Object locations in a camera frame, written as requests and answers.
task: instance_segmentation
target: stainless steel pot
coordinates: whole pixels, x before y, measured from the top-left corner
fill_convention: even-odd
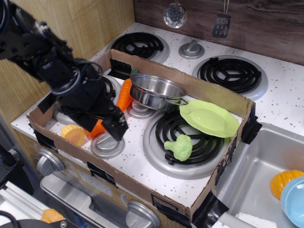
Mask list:
[[[179,105],[187,104],[182,99],[187,91],[175,82],[146,74],[133,74],[130,79],[131,97],[145,107],[170,112],[177,110]]]

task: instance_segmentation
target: cardboard edge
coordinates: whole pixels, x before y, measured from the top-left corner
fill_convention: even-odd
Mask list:
[[[245,98],[239,94],[234,93],[233,91],[230,91],[226,88],[223,88],[219,85],[212,84],[209,82],[205,82],[203,80],[194,78],[192,76],[189,76],[179,70],[172,69],[168,66],[164,66],[162,64],[158,64],[153,62],[151,64],[151,61],[137,57],[137,56],[130,56],[126,53],[117,51],[117,50],[108,50],[103,55],[101,55],[99,58],[95,60],[95,62],[100,65],[103,71],[106,71],[108,68],[111,67],[110,59],[114,58],[118,61],[123,61],[125,63],[131,64],[133,66],[137,66],[137,69],[141,73],[156,75],[159,77],[166,78],[170,81],[173,81],[182,87],[184,87],[190,96],[193,96],[195,98],[198,98],[203,101],[212,102],[218,106],[221,106],[228,111],[235,113],[239,116],[241,116],[243,119],[240,128],[237,132],[237,134],[233,137],[233,139],[236,139],[237,143],[241,139],[242,131],[244,128],[244,125],[246,124],[250,112],[252,110],[252,107],[254,106],[254,102],[251,101],[248,98]],[[61,138],[55,133],[52,133],[48,131],[45,127],[47,122],[52,118],[53,110],[50,108],[45,112],[44,114],[38,109],[34,109],[30,115],[28,116],[28,119],[32,125],[32,127],[43,134],[46,137],[49,137],[50,139],[54,140],[55,145],[58,149],[63,150],[67,153],[70,150],[70,147],[73,146],[73,157],[80,159],[82,161],[91,162],[92,164],[102,167],[103,170],[110,175],[112,175],[117,182],[117,184],[121,185],[123,188],[129,190],[134,195],[141,195],[141,198],[148,202],[152,202],[151,200],[151,193],[157,195],[160,199],[163,199],[164,201],[168,201],[171,203],[174,203],[179,208],[179,212],[183,213],[187,216],[189,216],[190,220],[192,219],[192,215],[197,210],[197,208],[201,205],[201,203],[204,201],[205,197],[207,196],[208,192],[212,190],[212,188],[215,185],[216,182],[216,176],[217,176],[217,169],[215,168],[211,178],[209,179],[206,187],[201,192],[201,194],[198,196],[196,201],[193,203],[191,208],[185,207],[170,198],[166,196],[162,196],[158,194],[157,192],[154,192],[153,190],[143,186],[139,182],[135,181],[131,177],[126,176],[119,170],[113,168],[103,160],[95,157],[94,155],[88,153],[84,149],[77,147],[65,139]],[[221,161],[224,159],[225,155],[230,151],[234,150],[234,148],[227,148],[225,151]]]

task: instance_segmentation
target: toy carrot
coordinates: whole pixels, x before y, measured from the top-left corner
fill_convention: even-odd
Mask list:
[[[95,127],[91,132],[85,130],[85,135],[87,136],[88,139],[92,139],[101,132],[105,131],[105,127],[102,125],[103,120],[98,120]]]
[[[130,103],[133,100],[130,96],[131,85],[132,85],[131,79],[128,78],[123,82],[123,85],[120,89],[120,93],[117,101],[117,107],[119,107],[122,112],[124,112],[127,109],[127,107],[130,105]]]

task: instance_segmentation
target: green plate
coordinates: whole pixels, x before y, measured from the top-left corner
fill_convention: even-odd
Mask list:
[[[181,116],[192,127],[220,138],[233,137],[239,128],[238,120],[226,109],[200,100],[180,105]]]

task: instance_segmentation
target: sink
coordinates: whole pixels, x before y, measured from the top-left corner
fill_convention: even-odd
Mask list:
[[[270,181],[286,170],[304,171],[304,136],[261,124],[251,144],[238,144],[232,164],[214,189],[216,196],[232,216],[244,213],[273,221],[278,228],[296,228],[272,194]]]

